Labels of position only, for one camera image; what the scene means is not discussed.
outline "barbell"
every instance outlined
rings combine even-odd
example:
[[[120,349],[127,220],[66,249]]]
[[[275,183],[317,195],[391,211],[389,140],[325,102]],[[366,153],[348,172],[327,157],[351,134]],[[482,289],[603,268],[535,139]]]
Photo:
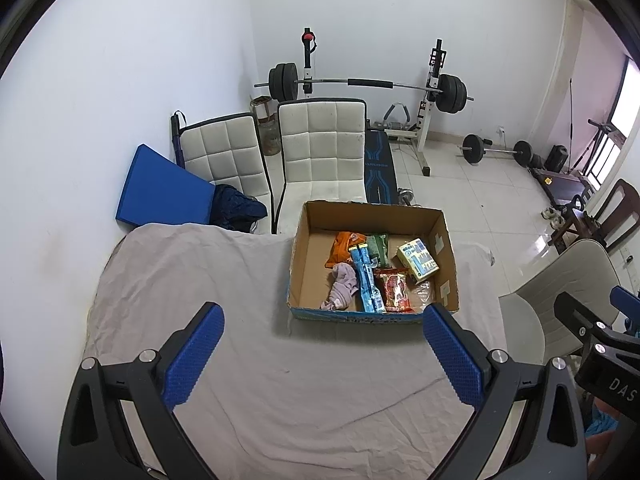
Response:
[[[469,134],[459,146],[462,155],[469,164],[477,164],[482,160],[486,152],[511,153],[514,160],[523,168],[526,168],[533,158],[533,149],[526,140],[519,140],[512,150],[494,150],[484,147],[484,141],[475,134]]]
[[[298,98],[298,85],[305,83],[343,83],[349,86],[371,86],[377,88],[410,88],[436,94],[435,103],[438,110],[448,114],[457,114],[465,107],[467,101],[473,101],[466,95],[466,85],[459,77],[441,74],[438,87],[405,85],[379,79],[298,79],[298,68],[295,63],[278,63],[269,70],[269,82],[258,83],[254,88],[268,86],[269,94],[278,102],[295,101]]]

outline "blue snack package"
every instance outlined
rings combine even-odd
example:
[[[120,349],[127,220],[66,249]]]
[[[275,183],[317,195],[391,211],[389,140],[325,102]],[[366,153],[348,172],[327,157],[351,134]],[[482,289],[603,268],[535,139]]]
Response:
[[[371,259],[366,244],[358,244],[349,247],[349,254],[353,260],[353,265],[358,273],[360,282],[360,297],[365,312],[370,314],[384,314],[385,304],[382,301],[380,291],[374,285],[373,272],[371,270]]]

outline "red snack package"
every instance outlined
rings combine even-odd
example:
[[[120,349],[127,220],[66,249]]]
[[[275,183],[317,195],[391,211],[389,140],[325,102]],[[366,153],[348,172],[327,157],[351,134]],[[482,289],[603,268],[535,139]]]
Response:
[[[408,269],[374,269],[387,312],[413,312],[409,303],[406,277]]]
[[[324,266],[327,269],[333,269],[335,264],[345,263],[352,264],[351,253],[349,247],[354,245],[363,244],[367,241],[365,235],[360,233],[351,233],[350,231],[340,231],[334,240],[334,244],[331,247],[331,253],[329,259]]]

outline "cardboard box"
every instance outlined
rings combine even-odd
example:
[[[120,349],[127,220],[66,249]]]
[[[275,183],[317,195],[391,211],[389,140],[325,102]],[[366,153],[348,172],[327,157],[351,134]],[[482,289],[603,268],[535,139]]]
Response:
[[[302,208],[298,232],[293,243],[289,267],[287,305],[294,317],[327,321],[364,323],[420,323],[418,314],[368,314],[360,296],[347,310],[320,310],[334,282],[331,269],[324,267],[335,235],[339,231],[363,234],[388,233],[388,254],[395,267],[401,267],[396,256],[398,247],[421,238],[440,270],[431,277],[436,299],[450,312],[458,310],[456,262],[451,249],[444,214],[437,209],[359,202],[306,202]],[[410,292],[409,300],[417,303]]]

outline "beige chair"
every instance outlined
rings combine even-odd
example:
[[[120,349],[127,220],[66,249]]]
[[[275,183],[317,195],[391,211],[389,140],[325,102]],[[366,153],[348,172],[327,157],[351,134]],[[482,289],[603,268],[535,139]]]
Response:
[[[284,190],[276,211],[278,233],[295,234],[307,200],[366,202],[360,99],[318,98],[278,105]]]
[[[609,293],[620,281],[602,246],[580,240],[512,294],[500,298],[507,352],[516,361],[543,364],[582,345],[554,316],[554,301],[568,292],[607,324],[618,310]]]
[[[181,128],[177,133],[184,169],[212,184],[229,184],[259,200],[267,216],[255,234],[273,231],[273,193],[260,148],[254,116],[249,113],[217,117]]]

